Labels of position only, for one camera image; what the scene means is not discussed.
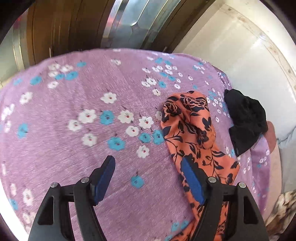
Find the brown wooden glass door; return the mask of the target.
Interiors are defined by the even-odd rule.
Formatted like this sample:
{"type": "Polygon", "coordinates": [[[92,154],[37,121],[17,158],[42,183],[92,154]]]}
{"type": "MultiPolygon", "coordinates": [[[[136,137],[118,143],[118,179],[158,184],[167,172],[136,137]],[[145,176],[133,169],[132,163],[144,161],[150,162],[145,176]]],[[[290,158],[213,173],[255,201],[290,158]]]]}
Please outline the brown wooden glass door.
{"type": "Polygon", "coordinates": [[[73,51],[171,53],[212,1],[1,1],[1,85],[73,51]]]}

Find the black crumpled cloth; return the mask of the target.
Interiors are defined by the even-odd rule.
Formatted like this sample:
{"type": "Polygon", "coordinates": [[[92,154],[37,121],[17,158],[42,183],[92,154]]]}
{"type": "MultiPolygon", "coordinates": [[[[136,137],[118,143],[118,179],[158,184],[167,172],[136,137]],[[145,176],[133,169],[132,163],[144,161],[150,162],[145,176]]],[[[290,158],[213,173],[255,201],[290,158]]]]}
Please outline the black crumpled cloth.
{"type": "Polygon", "coordinates": [[[235,155],[240,156],[268,131],[266,112],[259,101],[236,89],[225,90],[224,101],[233,122],[229,128],[230,139],[235,155]]]}

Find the beige pink mattress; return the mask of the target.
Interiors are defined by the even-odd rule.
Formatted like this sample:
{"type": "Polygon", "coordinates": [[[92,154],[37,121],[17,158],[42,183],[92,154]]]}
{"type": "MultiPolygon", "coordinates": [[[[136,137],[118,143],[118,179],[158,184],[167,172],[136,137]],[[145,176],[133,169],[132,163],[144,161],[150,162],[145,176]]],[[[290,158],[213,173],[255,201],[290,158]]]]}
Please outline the beige pink mattress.
{"type": "Polygon", "coordinates": [[[273,207],[281,194],[282,189],[282,171],[280,151],[275,135],[275,129],[272,122],[267,121],[268,131],[264,133],[270,150],[270,177],[269,177],[269,191],[267,196],[266,208],[263,213],[263,220],[266,221],[270,216],[273,207]]]}

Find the purple floral bed sheet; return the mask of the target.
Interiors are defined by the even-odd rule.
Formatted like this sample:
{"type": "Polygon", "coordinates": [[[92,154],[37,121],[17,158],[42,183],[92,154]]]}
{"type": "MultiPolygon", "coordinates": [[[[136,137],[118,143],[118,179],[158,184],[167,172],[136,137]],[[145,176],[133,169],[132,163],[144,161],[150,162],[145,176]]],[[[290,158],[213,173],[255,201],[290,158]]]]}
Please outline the purple floral bed sheet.
{"type": "Polygon", "coordinates": [[[112,155],[116,168],[95,208],[108,240],[172,240],[201,214],[190,204],[176,169],[190,127],[161,128],[169,96],[203,94],[219,153],[199,165],[225,183],[244,182],[266,210],[271,157],[265,137],[236,156],[224,91],[228,77],[209,62],[186,54],[133,49],[73,52],[47,59],[1,89],[1,214],[19,240],[27,240],[37,210],[56,181],[76,183],[112,155]]]}

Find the orange black floral garment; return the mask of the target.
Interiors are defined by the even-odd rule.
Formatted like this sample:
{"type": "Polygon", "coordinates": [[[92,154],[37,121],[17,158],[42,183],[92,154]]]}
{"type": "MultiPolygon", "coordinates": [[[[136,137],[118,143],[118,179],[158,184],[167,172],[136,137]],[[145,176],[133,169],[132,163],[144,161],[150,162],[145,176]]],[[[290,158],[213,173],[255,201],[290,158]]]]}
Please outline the orange black floral garment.
{"type": "Polygon", "coordinates": [[[228,185],[233,184],[239,164],[219,150],[207,99],[199,92],[174,93],[168,97],[162,111],[161,127],[194,216],[173,240],[189,240],[200,220],[203,207],[201,201],[193,196],[189,178],[181,170],[182,158],[189,158],[207,176],[213,176],[228,185]]]}

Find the brown white patterned blanket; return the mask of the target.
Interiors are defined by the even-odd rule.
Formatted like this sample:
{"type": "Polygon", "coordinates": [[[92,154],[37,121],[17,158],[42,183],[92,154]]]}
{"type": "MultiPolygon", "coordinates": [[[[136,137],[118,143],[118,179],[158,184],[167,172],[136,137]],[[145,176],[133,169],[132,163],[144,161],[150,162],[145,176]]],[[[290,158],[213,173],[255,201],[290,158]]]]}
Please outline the brown white patterned blanket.
{"type": "Polygon", "coordinates": [[[295,215],[295,190],[282,193],[265,222],[269,240],[278,240],[295,215]]]}

